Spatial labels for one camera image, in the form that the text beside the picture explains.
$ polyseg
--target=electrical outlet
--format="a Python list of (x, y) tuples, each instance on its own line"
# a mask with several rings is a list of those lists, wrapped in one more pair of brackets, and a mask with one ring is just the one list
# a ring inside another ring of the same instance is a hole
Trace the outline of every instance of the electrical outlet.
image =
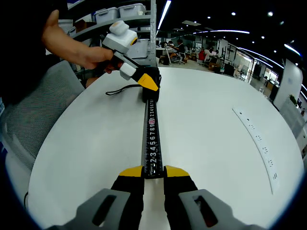
[(249, 124), (248, 126), (249, 126), (249, 128), (251, 128), (252, 130), (255, 130), (255, 126), (254, 126), (254, 125)]
[(270, 160), (268, 160), (268, 165), (270, 166), (270, 167), (273, 167), (273, 161), (272, 161), (272, 159), (270, 159)]
[(264, 154), (267, 154), (267, 153), (269, 152), (269, 150), (268, 150), (267, 147), (263, 147), (262, 150), (263, 150), (263, 153), (264, 153)]
[(272, 194), (274, 194), (279, 186), (279, 178), (277, 176), (277, 170), (276, 170), (276, 165), (274, 163), (275, 161), (273, 159), (273, 154), (270, 153), (268, 145), (265, 143), (262, 134), (259, 132), (259, 130), (252, 122), (252, 117), (247, 115), (242, 109), (233, 108), (232, 110), (238, 116), (238, 118), (240, 119), (240, 121), (248, 130), (250, 136), (254, 140), (258, 148), (258, 151), (262, 157), (264, 166), (267, 170)]
[(261, 140), (262, 140), (262, 138), (260, 137), (260, 135), (256, 135), (256, 136), (255, 136), (255, 139), (258, 140), (258, 141), (261, 141)]

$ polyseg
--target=floor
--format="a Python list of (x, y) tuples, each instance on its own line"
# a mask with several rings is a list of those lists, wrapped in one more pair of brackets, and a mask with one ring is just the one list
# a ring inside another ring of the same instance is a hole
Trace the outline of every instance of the floor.
[(263, 92), (263, 95), (265, 95), (267, 98), (270, 97), (271, 90), (269, 90), (267, 87), (265, 87), (264, 82), (262, 82), (258, 79), (252, 78), (250, 85), (252, 87), (254, 87), (256, 90)]
[(162, 63), (158, 64), (158, 67), (173, 67), (173, 68), (183, 68), (183, 69), (196, 69), (196, 70), (202, 70), (202, 71), (206, 71), (206, 72), (212, 72), (211, 70), (208, 70), (207, 67), (204, 67), (203, 65), (200, 65), (198, 63), (196, 63), (196, 61), (192, 61), (192, 60), (188, 60), (187, 63), (183, 64), (179, 64), (178, 62), (172, 63), (170, 65), (163, 65)]

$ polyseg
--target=tape measure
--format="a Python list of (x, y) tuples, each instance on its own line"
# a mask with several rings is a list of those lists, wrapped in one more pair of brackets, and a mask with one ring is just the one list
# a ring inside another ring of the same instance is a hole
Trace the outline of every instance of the tape measure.
[(144, 176), (146, 179), (163, 177), (163, 165), (161, 155), (161, 145), (159, 136), (159, 125), (157, 116), (157, 106), (154, 99), (146, 102), (145, 123), (146, 137), (144, 156)]

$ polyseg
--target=desk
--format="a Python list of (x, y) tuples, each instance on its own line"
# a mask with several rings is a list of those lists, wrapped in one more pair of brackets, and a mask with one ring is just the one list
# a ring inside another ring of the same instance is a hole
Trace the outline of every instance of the desk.
[(164, 51), (166, 51), (168, 59), (169, 59), (169, 63), (172, 64), (171, 58), (170, 58), (169, 53), (168, 53), (168, 51), (171, 50), (171, 49), (173, 49), (173, 48), (161, 48), (160, 47), (160, 48), (156, 48), (155, 50), (164, 50)]
[[(190, 69), (160, 72), (157, 109), (163, 164), (189, 172), (199, 189), (227, 203), (240, 221), (270, 226), (304, 173), (296, 139), (282, 116), (243, 81)], [(104, 75), (51, 129), (29, 184), (29, 212), (41, 227), (69, 221), (78, 205), (110, 188), (122, 170), (140, 165), (145, 109), (141, 89), (105, 95), (128, 83), (134, 82), (125, 81), (117, 71)], [(260, 153), (233, 106), (252, 115), (269, 143), (280, 179), (274, 195)], [(161, 179), (145, 181), (140, 229), (169, 229)]]

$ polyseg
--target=storage box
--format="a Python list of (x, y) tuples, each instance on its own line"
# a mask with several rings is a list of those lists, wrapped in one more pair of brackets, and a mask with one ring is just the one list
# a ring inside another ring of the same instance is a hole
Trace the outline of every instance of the storage box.
[(68, 31), (73, 27), (72, 25), (73, 20), (72, 19), (59, 19), (58, 24), (59, 27), (62, 28), (62, 30), (67, 34)]
[(142, 26), (140, 27), (141, 31), (150, 31), (150, 26)]
[(136, 3), (128, 6), (121, 6), (118, 9), (121, 18), (144, 15), (146, 11), (145, 6), (141, 3)]
[(216, 64), (216, 63), (210, 62), (210, 63), (209, 63), (209, 68), (208, 68), (208, 70), (214, 71), (214, 68), (215, 68), (215, 67), (220, 67), (220, 65), (219, 65), (219, 64)]
[(80, 20), (78, 22), (75, 22), (73, 25), (76, 27), (76, 32), (78, 33), (78, 32), (80, 32), (80, 31), (82, 31), (82, 30), (84, 30), (88, 27), (96, 25), (96, 23), (94, 23), (94, 22), (93, 23), (86, 23), (84, 20)]
[(75, 36), (76, 35), (76, 27), (72, 27), (69, 31), (68, 31), (68, 35), (70, 36), (70, 37), (73, 37), (73, 36)]
[(100, 10), (94, 14), (97, 24), (104, 23), (119, 18), (119, 12), (116, 7)]
[(140, 39), (127, 52), (130, 58), (146, 58), (149, 39)]

